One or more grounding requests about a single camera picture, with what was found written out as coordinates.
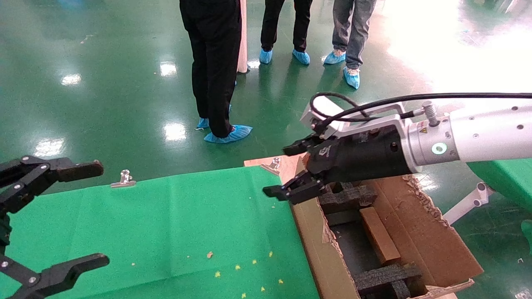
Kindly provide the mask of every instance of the leg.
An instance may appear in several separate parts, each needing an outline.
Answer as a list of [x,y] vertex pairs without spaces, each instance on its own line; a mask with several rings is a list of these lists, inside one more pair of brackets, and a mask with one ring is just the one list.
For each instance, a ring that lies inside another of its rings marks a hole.
[[262,49],[269,52],[277,41],[277,23],[285,0],[265,0],[264,18],[262,19],[261,44]]
[[209,124],[213,135],[225,138],[232,130],[229,103],[235,89],[242,19],[239,0],[219,6],[219,14],[199,20],[199,29],[206,37]]
[[332,46],[336,50],[345,52],[349,43],[349,18],[353,14],[354,0],[335,0],[332,6]]
[[358,69],[362,65],[362,51],[368,39],[369,19],[377,0],[355,0],[351,36],[347,47],[346,66]]
[[196,25],[190,18],[186,9],[187,3],[181,1],[179,7],[185,29],[188,31],[190,44],[192,45],[192,56],[194,61],[192,63],[192,91],[196,97],[196,107],[200,118],[208,118],[208,104],[207,104],[207,53],[205,42],[201,38],[201,34],[196,28]]
[[294,49],[305,52],[306,34],[310,23],[310,5],[312,0],[294,0],[296,21],[294,23]]

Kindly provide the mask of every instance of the blue shoe cover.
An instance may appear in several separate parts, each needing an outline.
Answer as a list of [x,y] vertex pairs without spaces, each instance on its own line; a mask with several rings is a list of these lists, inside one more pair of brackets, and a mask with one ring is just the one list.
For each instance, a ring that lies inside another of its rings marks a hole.
[[292,50],[292,54],[304,65],[310,64],[310,56],[306,52],[298,52],[295,49]]
[[347,67],[344,67],[344,77],[347,84],[351,85],[355,89],[358,89],[360,86],[360,74],[356,75],[349,74]]
[[329,53],[329,55],[327,55],[323,63],[324,64],[336,64],[344,60],[345,60],[345,53],[342,54],[341,56],[336,56],[334,54],[334,51],[332,51],[331,53]]
[[[229,113],[231,113],[231,107],[232,105],[229,104]],[[206,129],[209,127],[209,119],[208,118],[200,118],[199,119],[199,123],[198,125],[196,126],[196,131],[198,131],[199,129]]]
[[240,139],[243,139],[244,137],[246,137],[247,135],[251,133],[251,130],[253,130],[252,127],[248,127],[248,126],[234,125],[233,127],[235,127],[235,130],[229,133],[229,136],[225,138],[216,137],[212,133],[209,133],[207,134],[207,136],[205,136],[205,138],[203,138],[203,140],[207,142],[213,142],[213,143],[235,142],[235,141],[239,141]]
[[273,50],[271,51],[264,51],[261,49],[261,55],[259,56],[259,61],[264,64],[268,64],[271,62],[271,57],[273,56]]

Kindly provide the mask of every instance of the green epoxy floor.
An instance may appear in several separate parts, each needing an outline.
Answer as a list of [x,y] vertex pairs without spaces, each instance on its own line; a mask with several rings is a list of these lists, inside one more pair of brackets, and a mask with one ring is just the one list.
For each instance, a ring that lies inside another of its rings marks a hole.
[[[321,64],[331,50],[332,0],[313,3],[308,67],[292,59],[289,3],[273,61],[259,66],[264,5],[249,0],[250,71],[238,76],[231,120],[254,130],[242,142],[214,145],[194,130],[192,53],[178,1],[0,0],[0,161],[36,154],[105,165],[104,176],[58,184],[51,190],[58,192],[110,184],[125,168],[146,180],[278,155],[309,133],[298,120],[318,91],[358,103],[426,92],[530,92],[532,4],[514,0],[505,14],[492,2],[379,1],[355,92],[342,79],[342,65]],[[177,72],[163,77],[167,62]],[[489,101],[440,103],[444,113]],[[426,167],[419,178],[443,212],[478,182],[460,162]],[[486,270],[461,299],[532,298],[524,219],[532,214],[494,195],[455,224]]]

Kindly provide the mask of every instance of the green cloth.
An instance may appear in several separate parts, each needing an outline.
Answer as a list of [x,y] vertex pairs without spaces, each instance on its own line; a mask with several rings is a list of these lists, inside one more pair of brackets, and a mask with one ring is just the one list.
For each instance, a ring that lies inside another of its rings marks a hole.
[[[40,196],[13,215],[6,255],[39,272],[109,256],[61,299],[318,299],[288,203],[261,192],[275,184],[278,177],[246,167]],[[18,287],[0,275],[0,298]]]
[[532,220],[524,220],[521,222],[521,230],[528,241],[528,245],[530,246],[530,255],[532,255]]
[[532,212],[532,159],[468,163],[489,187]]

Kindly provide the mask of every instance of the metal clip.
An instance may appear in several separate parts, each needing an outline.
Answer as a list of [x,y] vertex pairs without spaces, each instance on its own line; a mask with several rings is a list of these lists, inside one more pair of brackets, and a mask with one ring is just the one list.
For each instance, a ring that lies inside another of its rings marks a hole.
[[120,172],[120,182],[114,182],[111,184],[111,188],[130,187],[137,184],[137,181],[133,180],[133,177],[129,175],[129,170],[124,169]]
[[273,158],[273,161],[271,161],[270,165],[261,164],[261,168],[268,170],[269,172],[273,173],[274,175],[278,176],[280,175],[279,172],[279,166],[281,165],[281,158],[275,157]]

